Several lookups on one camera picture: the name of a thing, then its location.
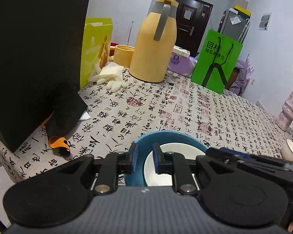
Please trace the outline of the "blue bowl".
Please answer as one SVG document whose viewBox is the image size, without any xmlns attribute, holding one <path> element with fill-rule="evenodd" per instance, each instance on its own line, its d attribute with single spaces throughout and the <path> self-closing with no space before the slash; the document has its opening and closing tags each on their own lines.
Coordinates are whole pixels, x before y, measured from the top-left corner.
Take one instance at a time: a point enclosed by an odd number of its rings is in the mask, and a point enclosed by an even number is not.
<svg viewBox="0 0 293 234">
<path fill-rule="evenodd" d="M 185 158 L 194 160 L 198 155 L 205 155 L 207 146 L 198 139 L 185 133 L 162 130 L 149 132 L 136 141 L 136 167 L 133 174 L 124 175 L 127 186 L 171 186 L 171 176 L 157 174 L 153 162 L 153 144 L 158 143 L 162 151 L 176 152 Z"/>
</svg>

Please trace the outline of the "orange black pouch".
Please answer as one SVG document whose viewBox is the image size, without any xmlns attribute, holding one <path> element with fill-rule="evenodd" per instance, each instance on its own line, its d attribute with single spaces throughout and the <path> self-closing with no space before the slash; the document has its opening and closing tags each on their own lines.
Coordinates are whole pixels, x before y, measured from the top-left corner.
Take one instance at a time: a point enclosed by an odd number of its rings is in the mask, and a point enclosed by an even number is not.
<svg viewBox="0 0 293 234">
<path fill-rule="evenodd" d="M 70 146 L 64 136 L 57 135 L 57 125 L 53 118 L 54 112 L 41 124 L 47 133 L 48 145 L 53 150 L 56 150 L 62 157 L 71 155 Z"/>
</svg>

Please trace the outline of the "calligraphy print tablecloth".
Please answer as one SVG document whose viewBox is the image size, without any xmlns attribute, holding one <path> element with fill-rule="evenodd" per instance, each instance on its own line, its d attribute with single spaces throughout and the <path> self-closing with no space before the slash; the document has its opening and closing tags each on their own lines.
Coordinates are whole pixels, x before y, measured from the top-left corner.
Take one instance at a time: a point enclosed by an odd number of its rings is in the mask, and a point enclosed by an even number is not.
<svg viewBox="0 0 293 234">
<path fill-rule="evenodd" d="M 123 72 L 126 88 L 117 92 L 89 83 L 78 94 L 90 119 L 68 135 L 71 155 L 60 156 L 48 145 L 39 125 L 13 153 L 0 140 L 0 167 L 13 183 L 21 182 L 83 155 L 103 158 L 129 149 L 149 132 L 185 133 L 207 148 L 227 147 L 243 153 L 282 158 L 293 130 L 281 130 L 275 117 L 230 91 L 217 94 L 190 79 L 167 72 L 162 83 L 146 83 Z"/>
</svg>

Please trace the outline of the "purple jacket on chair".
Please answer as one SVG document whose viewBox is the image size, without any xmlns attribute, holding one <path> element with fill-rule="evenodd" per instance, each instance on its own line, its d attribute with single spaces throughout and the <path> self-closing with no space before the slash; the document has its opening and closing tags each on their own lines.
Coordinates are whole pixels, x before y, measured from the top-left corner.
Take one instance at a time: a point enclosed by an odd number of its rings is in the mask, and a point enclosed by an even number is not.
<svg viewBox="0 0 293 234">
<path fill-rule="evenodd" d="M 242 96 L 247 84 L 247 75 L 251 74 L 254 70 L 248 58 L 245 61 L 238 60 L 234 69 L 237 70 L 238 75 L 229 90 L 238 96 Z"/>
</svg>

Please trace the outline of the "brown wooden chair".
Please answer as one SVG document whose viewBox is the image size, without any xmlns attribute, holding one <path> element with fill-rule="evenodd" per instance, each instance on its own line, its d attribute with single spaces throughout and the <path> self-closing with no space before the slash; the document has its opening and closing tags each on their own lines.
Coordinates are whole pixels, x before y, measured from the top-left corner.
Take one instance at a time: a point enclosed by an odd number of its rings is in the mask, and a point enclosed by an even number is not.
<svg viewBox="0 0 293 234">
<path fill-rule="evenodd" d="M 227 84 L 225 86 L 226 90 L 230 90 L 231 86 L 233 85 L 233 83 L 236 81 L 237 77 L 239 74 L 239 69 L 234 68 L 232 71 L 232 74 L 230 75 Z"/>
</svg>

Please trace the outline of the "white gloves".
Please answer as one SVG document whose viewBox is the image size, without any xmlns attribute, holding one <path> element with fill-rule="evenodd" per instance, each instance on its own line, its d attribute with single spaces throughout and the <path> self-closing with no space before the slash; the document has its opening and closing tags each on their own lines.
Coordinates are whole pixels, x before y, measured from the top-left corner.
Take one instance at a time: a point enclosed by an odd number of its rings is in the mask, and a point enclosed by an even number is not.
<svg viewBox="0 0 293 234">
<path fill-rule="evenodd" d="M 106 89 L 111 92 L 117 92 L 120 88 L 126 89 L 127 83 L 123 79 L 124 67 L 114 62 L 107 62 L 102 68 L 99 64 L 91 75 L 88 77 L 88 82 L 95 82 L 97 85 L 106 83 Z"/>
</svg>

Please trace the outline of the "green paper bag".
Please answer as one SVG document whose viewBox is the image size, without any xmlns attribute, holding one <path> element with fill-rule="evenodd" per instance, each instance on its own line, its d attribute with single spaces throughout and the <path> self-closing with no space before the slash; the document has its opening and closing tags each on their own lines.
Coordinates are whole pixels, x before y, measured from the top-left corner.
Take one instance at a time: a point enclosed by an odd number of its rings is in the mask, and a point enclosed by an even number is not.
<svg viewBox="0 0 293 234">
<path fill-rule="evenodd" d="M 240 55 L 242 44 L 214 30 L 205 38 L 191 82 L 222 94 Z"/>
</svg>

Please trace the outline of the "white box on tissues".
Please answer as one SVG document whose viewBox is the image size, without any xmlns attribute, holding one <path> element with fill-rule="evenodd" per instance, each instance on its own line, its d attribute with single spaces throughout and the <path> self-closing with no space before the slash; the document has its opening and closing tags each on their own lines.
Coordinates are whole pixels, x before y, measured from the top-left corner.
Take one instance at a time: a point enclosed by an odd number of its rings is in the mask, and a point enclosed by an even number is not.
<svg viewBox="0 0 293 234">
<path fill-rule="evenodd" d="M 173 47 L 172 52 L 179 55 L 179 56 L 186 57 L 186 58 L 189 58 L 189 56 L 190 56 L 190 52 L 188 50 L 177 47 L 176 45 Z"/>
</svg>

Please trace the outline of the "yellow mug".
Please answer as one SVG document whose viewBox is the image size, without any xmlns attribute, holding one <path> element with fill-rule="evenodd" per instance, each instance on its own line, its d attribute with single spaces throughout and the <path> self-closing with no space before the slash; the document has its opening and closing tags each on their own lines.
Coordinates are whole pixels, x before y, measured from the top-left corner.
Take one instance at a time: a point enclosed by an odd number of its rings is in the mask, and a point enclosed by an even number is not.
<svg viewBox="0 0 293 234">
<path fill-rule="evenodd" d="M 115 47 L 110 47 L 110 50 L 114 51 L 114 55 L 109 56 L 109 61 L 114 62 L 125 68 L 130 67 L 134 47 L 131 47 L 129 45 L 116 45 Z"/>
</svg>

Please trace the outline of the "grey refrigerator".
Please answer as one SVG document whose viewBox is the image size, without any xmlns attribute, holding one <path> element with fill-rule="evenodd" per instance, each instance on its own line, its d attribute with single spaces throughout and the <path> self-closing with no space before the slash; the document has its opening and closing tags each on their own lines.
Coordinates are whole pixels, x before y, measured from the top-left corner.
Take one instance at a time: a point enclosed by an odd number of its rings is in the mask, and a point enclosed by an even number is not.
<svg viewBox="0 0 293 234">
<path fill-rule="evenodd" d="M 230 7 L 223 12 L 219 23 L 218 32 L 229 38 L 243 43 L 250 26 L 250 18 L 243 18 L 238 12 Z"/>
</svg>

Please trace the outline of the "yellow green snack bag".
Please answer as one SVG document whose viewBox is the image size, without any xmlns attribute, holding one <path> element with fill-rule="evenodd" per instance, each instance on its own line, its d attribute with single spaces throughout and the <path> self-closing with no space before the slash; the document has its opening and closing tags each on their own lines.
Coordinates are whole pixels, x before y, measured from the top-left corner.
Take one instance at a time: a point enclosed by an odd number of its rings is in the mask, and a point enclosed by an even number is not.
<svg viewBox="0 0 293 234">
<path fill-rule="evenodd" d="M 111 18 L 86 18 L 81 53 L 80 88 L 100 73 L 108 61 L 112 39 Z"/>
</svg>

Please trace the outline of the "black paper bag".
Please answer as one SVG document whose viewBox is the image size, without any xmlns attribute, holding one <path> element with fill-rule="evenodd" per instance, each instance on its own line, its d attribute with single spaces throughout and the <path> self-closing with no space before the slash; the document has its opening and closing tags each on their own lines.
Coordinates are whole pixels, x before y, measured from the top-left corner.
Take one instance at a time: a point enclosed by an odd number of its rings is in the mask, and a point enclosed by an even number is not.
<svg viewBox="0 0 293 234">
<path fill-rule="evenodd" d="M 0 0 L 0 141 L 15 152 L 80 88 L 89 0 Z"/>
</svg>

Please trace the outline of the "yellow box on fridge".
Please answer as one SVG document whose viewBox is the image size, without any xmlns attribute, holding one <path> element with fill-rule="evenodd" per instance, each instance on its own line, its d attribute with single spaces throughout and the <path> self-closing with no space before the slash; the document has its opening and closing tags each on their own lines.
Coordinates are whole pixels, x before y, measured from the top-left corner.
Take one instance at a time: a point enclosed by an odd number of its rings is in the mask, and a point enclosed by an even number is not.
<svg viewBox="0 0 293 234">
<path fill-rule="evenodd" d="M 234 5 L 233 8 L 238 12 L 238 15 L 241 15 L 243 18 L 245 18 L 245 19 L 250 18 L 251 12 L 249 12 L 246 9 L 244 9 L 243 7 L 241 7 L 239 5 Z"/>
</svg>

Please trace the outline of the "dark brown door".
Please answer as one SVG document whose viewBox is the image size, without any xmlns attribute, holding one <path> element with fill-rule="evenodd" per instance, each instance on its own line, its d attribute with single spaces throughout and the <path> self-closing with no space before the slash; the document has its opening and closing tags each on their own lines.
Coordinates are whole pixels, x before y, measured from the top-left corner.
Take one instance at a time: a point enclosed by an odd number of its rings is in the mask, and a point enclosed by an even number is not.
<svg viewBox="0 0 293 234">
<path fill-rule="evenodd" d="M 191 57 L 198 53 L 213 5 L 201 0 L 177 0 L 177 39 L 175 45 L 188 50 Z"/>
</svg>

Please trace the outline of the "wall picture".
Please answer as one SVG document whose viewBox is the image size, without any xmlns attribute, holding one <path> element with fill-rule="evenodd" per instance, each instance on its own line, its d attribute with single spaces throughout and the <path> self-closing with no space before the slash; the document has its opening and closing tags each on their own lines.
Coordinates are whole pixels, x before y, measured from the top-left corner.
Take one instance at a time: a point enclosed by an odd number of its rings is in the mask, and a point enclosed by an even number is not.
<svg viewBox="0 0 293 234">
<path fill-rule="evenodd" d="M 269 28 L 269 23 L 271 21 L 271 18 L 272 18 L 272 12 L 263 14 L 260 19 L 259 30 L 267 31 Z"/>
</svg>

